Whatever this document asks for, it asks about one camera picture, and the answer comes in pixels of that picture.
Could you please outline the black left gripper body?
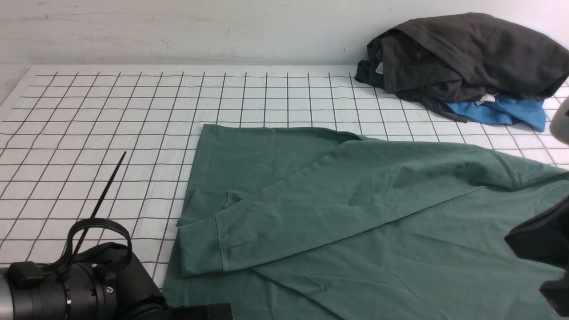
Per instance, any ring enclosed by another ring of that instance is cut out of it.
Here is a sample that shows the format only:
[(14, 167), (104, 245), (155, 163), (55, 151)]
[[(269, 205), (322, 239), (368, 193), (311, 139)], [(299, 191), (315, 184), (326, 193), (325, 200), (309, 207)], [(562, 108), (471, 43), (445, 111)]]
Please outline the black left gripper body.
[(142, 311), (135, 320), (231, 320), (230, 304), (203, 304), (183, 307), (158, 307)]

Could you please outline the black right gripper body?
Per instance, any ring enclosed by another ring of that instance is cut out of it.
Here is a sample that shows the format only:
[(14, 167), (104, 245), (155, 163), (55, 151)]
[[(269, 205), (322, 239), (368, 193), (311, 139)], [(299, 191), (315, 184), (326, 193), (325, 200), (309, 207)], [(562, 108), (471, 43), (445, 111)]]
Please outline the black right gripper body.
[(568, 209), (550, 208), (514, 227), (505, 241), (520, 259), (563, 269), (563, 277), (545, 281), (539, 291), (559, 316), (569, 313), (569, 236)]

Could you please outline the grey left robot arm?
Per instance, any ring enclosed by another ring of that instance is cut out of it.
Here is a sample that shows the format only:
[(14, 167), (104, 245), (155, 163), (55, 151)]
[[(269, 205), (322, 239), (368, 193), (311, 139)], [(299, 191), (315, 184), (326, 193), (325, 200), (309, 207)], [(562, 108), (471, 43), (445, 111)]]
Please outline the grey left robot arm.
[(41, 264), (1, 269), (3, 320), (231, 320), (230, 304), (171, 307), (136, 255), (103, 279), (97, 267), (118, 262), (128, 247), (108, 242), (77, 255), (67, 279), (41, 275)]

